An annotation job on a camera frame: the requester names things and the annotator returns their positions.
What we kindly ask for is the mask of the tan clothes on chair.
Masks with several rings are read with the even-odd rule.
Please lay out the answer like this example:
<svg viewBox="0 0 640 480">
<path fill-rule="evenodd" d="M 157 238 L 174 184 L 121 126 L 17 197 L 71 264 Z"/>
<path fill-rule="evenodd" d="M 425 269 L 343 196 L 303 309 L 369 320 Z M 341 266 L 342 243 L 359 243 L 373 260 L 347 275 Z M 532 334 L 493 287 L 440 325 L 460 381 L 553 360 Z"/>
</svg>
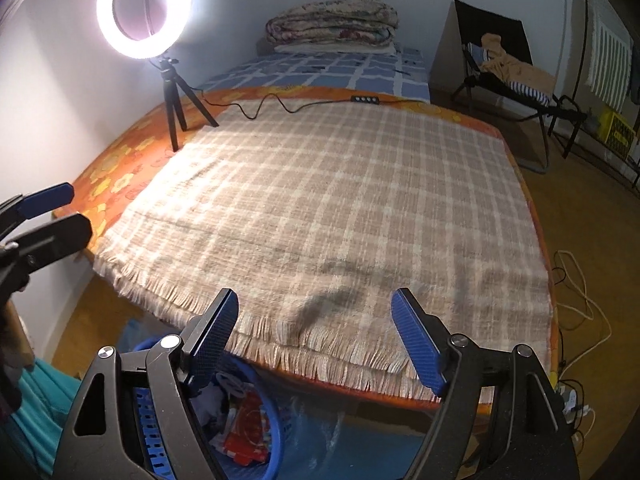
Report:
<svg viewBox="0 0 640 480">
<path fill-rule="evenodd" d="M 506 52 L 501 45 L 500 36 L 485 34 L 482 37 L 482 48 L 486 52 L 486 60 L 480 66 L 482 72 L 494 74 L 505 84 L 516 82 L 547 96 L 552 95 L 555 86 L 554 77 Z"/>
</svg>

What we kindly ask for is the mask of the yellow box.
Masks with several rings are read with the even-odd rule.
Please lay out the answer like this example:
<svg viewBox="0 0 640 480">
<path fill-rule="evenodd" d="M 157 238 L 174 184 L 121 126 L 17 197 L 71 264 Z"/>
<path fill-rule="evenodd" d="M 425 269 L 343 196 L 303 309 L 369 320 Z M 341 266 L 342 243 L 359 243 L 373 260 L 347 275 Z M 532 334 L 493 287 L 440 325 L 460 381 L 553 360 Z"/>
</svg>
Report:
<svg viewBox="0 0 640 480">
<path fill-rule="evenodd" d="M 599 117 L 597 137 L 610 151 L 625 159 L 634 142 L 634 130 L 622 115 L 612 108 L 605 107 Z"/>
</svg>

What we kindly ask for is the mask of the black folding chair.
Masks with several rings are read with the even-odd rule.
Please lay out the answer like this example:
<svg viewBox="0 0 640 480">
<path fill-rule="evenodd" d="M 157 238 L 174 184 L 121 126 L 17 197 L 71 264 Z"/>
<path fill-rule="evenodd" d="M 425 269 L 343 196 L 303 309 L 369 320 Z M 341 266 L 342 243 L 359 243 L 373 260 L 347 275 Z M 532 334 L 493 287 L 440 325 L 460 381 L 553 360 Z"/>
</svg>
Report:
<svg viewBox="0 0 640 480">
<path fill-rule="evenodd" d="M 555 125 L 559 120 L 569 122 L 572 131 L 578 133 L 587 119 L 584 112 L 572 96 L 562 94 L 551 96 L 511 82 L 505 84 L 494 74 L 482 72 L 480 66 L 486 60 L 486 52 L 482 48 L 482 37 L 485 34 L 495 34 L 501 37 L 501 45 L 514 58 L 534 64 L 532 51 L 526 35 L 524 23 L 516 18 L 481 9 L 478 6 L 462 0 L 454 0 L 454 13 L 458 25 L 461 41 L 464 77 L 460 86 L 451 93 L 450 99 L 456 100 L 460 93 L 466 94 L 466 100 L 473 101 L 473 90 L 481 88 L 487 92 L 507 99 L 533 111 L 532 114 L 521 117 L 520 122 L 534 120 L 538 122 L 542 145 L 544 146 L 544 160 L 533 162 L 525 158 L 518 158 L 518 166 L 533 171 L 535 174 L 546 174 L 550 168 L 550 139 Z"/>
</svg>

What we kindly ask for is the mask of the blue plastic laundry basket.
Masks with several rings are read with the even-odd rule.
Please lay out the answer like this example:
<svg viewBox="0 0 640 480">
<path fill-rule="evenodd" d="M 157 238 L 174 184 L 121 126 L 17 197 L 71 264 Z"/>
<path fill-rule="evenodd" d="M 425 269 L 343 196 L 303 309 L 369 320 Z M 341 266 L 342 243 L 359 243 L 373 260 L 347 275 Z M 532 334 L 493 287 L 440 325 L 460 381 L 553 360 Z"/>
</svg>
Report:
<svg viewBox="0 0 640 480">
<path fill-rule="evenodd" d="M 208 385 L 189 402 L 227 478 L 277 478 L 284 422 L 277 401 L 250 364 L 226 352 Z"/>
</svg>

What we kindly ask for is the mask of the folded floral quilt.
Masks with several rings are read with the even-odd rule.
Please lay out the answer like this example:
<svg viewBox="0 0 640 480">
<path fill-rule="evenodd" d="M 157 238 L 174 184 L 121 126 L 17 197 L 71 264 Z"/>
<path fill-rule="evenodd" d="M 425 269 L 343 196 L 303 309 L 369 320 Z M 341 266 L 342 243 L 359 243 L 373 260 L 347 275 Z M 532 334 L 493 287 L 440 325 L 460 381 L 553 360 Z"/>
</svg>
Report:
<svg viewBox="0 0 640 480">
<path fill-rule="evenodd" d="M 270 18 L 270 44 L 365 44 L 387 47 L 399 26 L 398 12 L 380 0 L 326 0 L 294 6 Z"/>
</svg>

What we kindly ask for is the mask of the white striped towel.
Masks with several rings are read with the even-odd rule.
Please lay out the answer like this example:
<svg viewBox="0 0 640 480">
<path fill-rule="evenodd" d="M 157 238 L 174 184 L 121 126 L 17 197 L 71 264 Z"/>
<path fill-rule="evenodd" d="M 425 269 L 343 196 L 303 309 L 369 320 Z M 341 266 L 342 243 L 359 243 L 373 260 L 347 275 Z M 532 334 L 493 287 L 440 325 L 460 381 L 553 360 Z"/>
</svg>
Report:
<svg viewBox="0 0 640 480">
<path fill-rule="evenodd" d="M 629 40 L 617 35 L 596 15 L 587 84 L 598 99 L 617 113 L 622 111 L 626 99 L 631 60 Z"/>
</svg>

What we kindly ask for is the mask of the black tripod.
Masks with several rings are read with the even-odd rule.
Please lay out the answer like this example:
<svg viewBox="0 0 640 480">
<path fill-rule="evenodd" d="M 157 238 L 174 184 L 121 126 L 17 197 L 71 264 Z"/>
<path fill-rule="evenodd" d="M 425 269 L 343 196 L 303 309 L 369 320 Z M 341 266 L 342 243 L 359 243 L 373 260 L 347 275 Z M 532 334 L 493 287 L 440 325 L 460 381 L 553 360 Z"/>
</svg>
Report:
<svg viewBox="0 0 640 480">
<path fill-rule="evenodd" d="M 179 125 L 182 132 L 189 130 L 186 111 L 182 104 L 182 96 L 188 98 L 188 101 L 212 128 L 219 126 L 201 99 L 196 96 L 190 84 L 178 74 L 176 69 L 178 61 L 175 58 L 160 56 L 156 61 L 148 61 L 148 63 L 160 73 L 160 78 L 162 78 L 163 81 L 164 107 L 168 123 L 170 145 L 174 153 L 180 150 L 177 125 Z"/>
</svg>

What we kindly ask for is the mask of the blue checked bed cover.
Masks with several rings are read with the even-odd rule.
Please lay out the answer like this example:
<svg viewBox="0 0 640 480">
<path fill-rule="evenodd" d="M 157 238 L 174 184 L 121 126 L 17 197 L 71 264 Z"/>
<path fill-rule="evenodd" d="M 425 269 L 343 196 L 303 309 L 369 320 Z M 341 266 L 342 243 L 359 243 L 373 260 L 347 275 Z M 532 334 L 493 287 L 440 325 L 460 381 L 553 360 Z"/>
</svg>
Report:
<svg viewBox="0 0 640 480">
<path fill-rule="evenodd" d="M 326 87 L 431 101 L 427 70 L 419 50 L 390 53 L 273 53 L 213 76 L 203 89 Z"/>
</svg>

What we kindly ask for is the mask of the beige plaid fringed blanket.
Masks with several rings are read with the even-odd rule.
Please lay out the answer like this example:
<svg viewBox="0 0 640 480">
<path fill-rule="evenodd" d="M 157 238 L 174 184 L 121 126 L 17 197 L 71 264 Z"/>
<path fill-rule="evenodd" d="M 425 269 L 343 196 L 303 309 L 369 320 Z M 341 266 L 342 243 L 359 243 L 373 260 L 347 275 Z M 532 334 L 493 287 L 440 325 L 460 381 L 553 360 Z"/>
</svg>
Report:
<svg viewBox="0 0 640 480">
<path fill-rule="evenodd" d="M 502 137 L 383 105 L 269 102 L 201 129 L 96 245 L 116 292 L 183 326 L 223 288 L 230 352 L 327 385 L 431 400 L 393 292 L 477 344 L 551 362 L 546 257 Z"/>
</svg>

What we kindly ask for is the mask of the black clothes rack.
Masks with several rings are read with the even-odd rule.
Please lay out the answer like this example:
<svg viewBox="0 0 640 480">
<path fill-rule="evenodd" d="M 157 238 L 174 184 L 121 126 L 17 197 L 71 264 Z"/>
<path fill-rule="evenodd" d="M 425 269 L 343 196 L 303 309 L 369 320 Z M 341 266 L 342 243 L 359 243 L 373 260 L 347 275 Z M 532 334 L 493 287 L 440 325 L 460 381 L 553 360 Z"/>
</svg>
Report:
<svg viewBox="0 0 640 480">
<path fill-rule="evenodd" d="M 610 0 L 563 0 L 564 23 L 558 89 L 587 114 L 575 138 L 634 180 L 639 160 L 639 104 L 634 40 Z"/>
</svg>

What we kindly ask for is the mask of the teal cloth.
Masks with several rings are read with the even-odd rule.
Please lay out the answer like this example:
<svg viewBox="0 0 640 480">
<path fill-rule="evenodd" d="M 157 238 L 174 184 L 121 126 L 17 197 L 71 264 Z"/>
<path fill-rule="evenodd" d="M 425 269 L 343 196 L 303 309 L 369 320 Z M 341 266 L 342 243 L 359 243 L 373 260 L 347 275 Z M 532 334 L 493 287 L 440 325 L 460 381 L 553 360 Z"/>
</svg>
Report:
<svg viewBox="0 0 640 480">
<path fill-rule="evenodd" d="M 1 433 L 32 472 L 50 479 L 80 380 L 37 358 L 31 370 L 23 370 L 17 385 L 22 404 L 1 423 Z"/>
</svg>

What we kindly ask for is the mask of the red snack packet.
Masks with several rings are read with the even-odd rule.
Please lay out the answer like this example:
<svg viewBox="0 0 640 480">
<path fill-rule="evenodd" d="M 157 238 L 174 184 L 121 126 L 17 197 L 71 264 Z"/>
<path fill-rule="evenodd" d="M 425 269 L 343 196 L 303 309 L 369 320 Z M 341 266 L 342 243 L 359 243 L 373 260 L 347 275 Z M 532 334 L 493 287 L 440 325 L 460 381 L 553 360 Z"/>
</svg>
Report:
<svg viewBox="0 0 640 480">
<path fill-rule="evenodd" d="M 270 457 L 270 425 L 262 399 L 255 391 L 231 404 L 222 452 L 242 467 L 261 465 Z"/>
</svg>

